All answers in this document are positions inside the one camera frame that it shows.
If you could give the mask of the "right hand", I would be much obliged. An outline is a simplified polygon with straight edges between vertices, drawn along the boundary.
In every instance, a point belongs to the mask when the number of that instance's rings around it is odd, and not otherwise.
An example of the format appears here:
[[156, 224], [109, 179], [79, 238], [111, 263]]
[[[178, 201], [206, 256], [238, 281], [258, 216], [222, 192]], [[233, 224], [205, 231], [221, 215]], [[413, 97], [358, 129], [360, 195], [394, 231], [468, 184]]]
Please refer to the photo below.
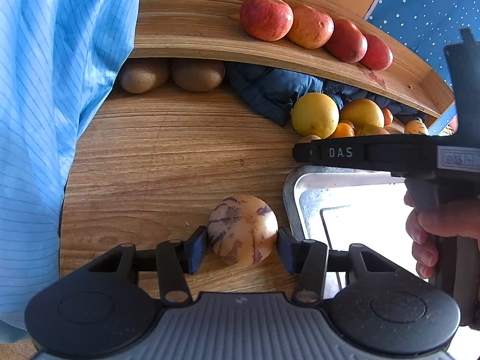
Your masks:
[[475, 239], [479, 244], [479, 200], [450, 202], [437, 208], [416, 213], [411, 211], [406, 222], [411, 237], [416, 271], [422, 279], [434, 276], [439, 251], [428, 241], [429, 235]]

